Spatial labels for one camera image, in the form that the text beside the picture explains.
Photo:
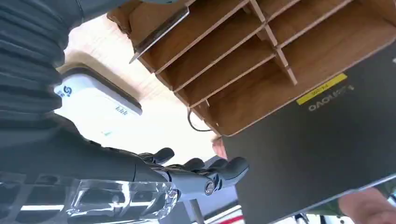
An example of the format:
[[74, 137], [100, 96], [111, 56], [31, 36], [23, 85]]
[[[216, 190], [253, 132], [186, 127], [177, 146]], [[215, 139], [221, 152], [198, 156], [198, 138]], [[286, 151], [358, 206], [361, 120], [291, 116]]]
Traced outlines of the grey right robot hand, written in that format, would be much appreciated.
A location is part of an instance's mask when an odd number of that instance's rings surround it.
[[200, 160], [162, 166], [102, 147], [74, 127], [0, 124], [0, 221], [3, 224], [125, 224], [159, 220], [177, 202], [210, 196], [248, 171], [237, 157], [205, 168]]

